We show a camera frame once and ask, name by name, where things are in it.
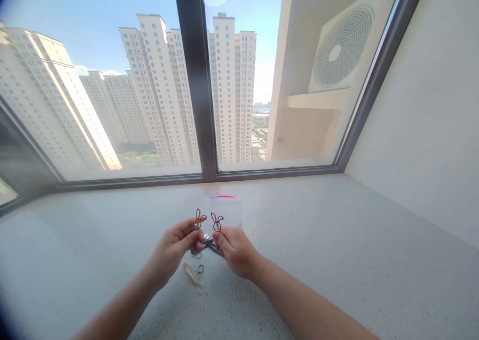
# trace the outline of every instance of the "hair clip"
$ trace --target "hair clip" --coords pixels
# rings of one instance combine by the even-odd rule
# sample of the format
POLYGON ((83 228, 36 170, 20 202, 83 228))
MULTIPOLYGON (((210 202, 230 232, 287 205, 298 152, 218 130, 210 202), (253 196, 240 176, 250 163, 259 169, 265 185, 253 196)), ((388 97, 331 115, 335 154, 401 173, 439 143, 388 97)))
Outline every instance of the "hair clip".
POLYGON ((212 213, 211 213, 211 218, 212 218, 213 221, 214 221, 213 229, 214 229, 215 231, 220 231, 220 230, 221 230, 220 221, 223 220, 223 217, 220 215, 220 216, 218 216, 218 218, 216 218, 216 214, 212 212, 212 213))
POLYGON ((206 215, 203 214, 201 215, 201 211, 199 209, 196 209, 196 220, 193 223, 193 227, 198 230, 201 228, 201 223, 206 220, 206 215))

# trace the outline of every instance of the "window frame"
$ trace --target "window frame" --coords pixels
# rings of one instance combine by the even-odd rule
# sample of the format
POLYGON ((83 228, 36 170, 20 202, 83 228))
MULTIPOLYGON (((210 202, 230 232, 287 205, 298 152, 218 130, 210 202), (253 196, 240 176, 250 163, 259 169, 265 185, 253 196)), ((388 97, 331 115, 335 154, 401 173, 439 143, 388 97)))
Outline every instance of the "window frame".
POLYGON ((203 0, 176 0, 202 173, 66 181, 0 97, 0 122, 9 130, 12 139, 21 146, 31 159, 32 164, 38 168, 39 174, 41 174, 38 180, 42 180, 42 185, 39 185, 38 180, 36 180, 35 184, 31 184, 33 187, 25 187, 16 182, 14 177, 4 174, 3 169, 0 169, 0 177, 19 195, 16 200, 10 202, 15 203, 16 206, 12 207, 10 203, 0 206, 0 216, 17 206, 51 192, 199 184, 343 173, 418 2, 419 0, 395 0, 379 43, 380 46, 374 56, 333 164, 224 172, 219 170, 216 152, 217 143, 215 140, 205 5, 203 0))

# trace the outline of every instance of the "sky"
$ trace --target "sky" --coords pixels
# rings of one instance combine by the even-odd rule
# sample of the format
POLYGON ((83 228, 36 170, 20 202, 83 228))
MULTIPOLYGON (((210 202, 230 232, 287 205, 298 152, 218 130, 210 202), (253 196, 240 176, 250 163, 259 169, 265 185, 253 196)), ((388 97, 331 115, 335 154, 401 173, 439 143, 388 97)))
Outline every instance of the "sky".
MULTIPOLYGON (((205 0, 213 16, 235 17, 235 32, 257 33, 254 101, 271 101, 281 0, 205 0)), ((180 28, 176 0, 3 0, 0 20, 61 41, 79 72, 126 74, 130 69, 118 27, 139 27, 136 13, 160 14, 167 29, 180 28)))

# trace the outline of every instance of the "white countertop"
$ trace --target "white countertop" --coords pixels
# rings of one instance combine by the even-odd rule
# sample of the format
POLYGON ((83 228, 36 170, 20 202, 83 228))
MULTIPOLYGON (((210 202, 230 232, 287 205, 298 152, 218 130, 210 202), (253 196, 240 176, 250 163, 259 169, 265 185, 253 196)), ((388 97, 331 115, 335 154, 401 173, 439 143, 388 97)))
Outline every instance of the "white countertop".
MULTIPOLYGON (((51 195, 0 220, 2 302, 28 338, 75 332, 207 195, 243 197, 258 251, 383 339, 479 334, 479 251, 345 175, 51 195)), ((133 339, 287 339, 263 294, 206 249, 197 294, 180 268, 133 339)))

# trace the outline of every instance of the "glass pane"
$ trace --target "glass pane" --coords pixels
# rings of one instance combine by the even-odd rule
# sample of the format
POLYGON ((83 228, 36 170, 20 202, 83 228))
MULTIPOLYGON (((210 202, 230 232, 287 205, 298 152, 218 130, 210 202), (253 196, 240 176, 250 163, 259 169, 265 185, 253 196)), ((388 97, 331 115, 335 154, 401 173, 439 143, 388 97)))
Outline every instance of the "glass pane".
POLYGON ((201 172, 175 0, 4 0, 0 16, 0 94, 66 180, 201 172))
POLYGON ((0 205, 16 199, 18 195, 0 178, 0 205))
POLYGON ((205 0, 220 170, 329 165, 394 0, 205 0))

